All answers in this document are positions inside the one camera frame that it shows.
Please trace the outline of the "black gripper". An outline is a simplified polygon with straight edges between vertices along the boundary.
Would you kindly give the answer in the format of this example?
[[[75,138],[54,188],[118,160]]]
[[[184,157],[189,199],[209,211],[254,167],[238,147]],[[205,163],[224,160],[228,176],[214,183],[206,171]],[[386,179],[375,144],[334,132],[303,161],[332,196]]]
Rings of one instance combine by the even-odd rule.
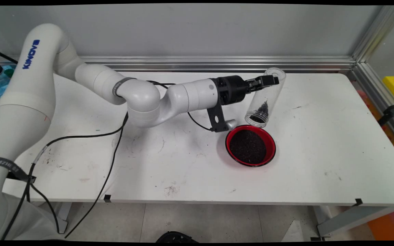
[[[246,94],[279,85],[278,77],[259,76],[244,81],[240,76],[211,78],[217,91],[220,105],[230,105],[244,100]]]

